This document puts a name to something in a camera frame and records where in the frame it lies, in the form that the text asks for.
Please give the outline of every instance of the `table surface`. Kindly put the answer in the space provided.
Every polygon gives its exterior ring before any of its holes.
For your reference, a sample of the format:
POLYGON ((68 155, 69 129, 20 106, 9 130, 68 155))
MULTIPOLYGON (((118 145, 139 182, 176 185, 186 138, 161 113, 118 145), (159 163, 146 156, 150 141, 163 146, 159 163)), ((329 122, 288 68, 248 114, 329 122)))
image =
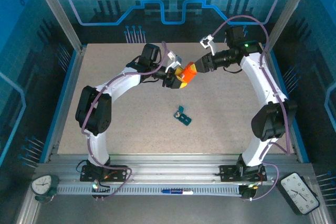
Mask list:
MULTIPOLYGON (((141 54, 143 46, 88 44, 58 154, 87 154, 85 137, 75 120, 82 89, 87 85, 98 86, 118 75, 141 54)), ((183 67, 207 53, 199 43, 173 43, 167 47, 181 56, 183 67)), ((225 44, 217 47, 226 49, 225 44)), ((230 67, 232 71, 237 69, 239 66, 230 67)), ((231 74, 218 69, 199 73, 184 89, 163 88, 161 81, 142 83, 113 103, 107 149, 110 154, 239 154, 253 136, 251 119, 259 109, 244 72, 231 74), (179 105, 192 119, 188 127, 173 117, 179 105)), ((278 143, 285 146, 285 137, 278 143)), ((270 153, 280 150, 274 147, 270 153)))

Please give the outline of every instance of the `black clock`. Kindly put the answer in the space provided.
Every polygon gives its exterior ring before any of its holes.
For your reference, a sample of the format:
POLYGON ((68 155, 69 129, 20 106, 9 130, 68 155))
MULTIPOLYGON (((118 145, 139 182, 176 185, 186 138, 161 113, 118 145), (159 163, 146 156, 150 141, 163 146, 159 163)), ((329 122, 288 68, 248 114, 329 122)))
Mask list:
POLYGON ((298 173, 286 175, 279 180, 277 187, 298 215, 307 215, 320 206, 316 194, 298 173))

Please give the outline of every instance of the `pen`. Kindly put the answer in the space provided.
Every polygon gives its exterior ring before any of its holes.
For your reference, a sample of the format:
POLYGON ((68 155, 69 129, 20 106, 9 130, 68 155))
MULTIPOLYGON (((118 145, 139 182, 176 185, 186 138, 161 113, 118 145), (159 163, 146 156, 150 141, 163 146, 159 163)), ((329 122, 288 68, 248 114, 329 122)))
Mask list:
POLYGON ((163 194, 185 194, 192 195, 194 192, 190 189, 164 189, 162 190, 163 194))

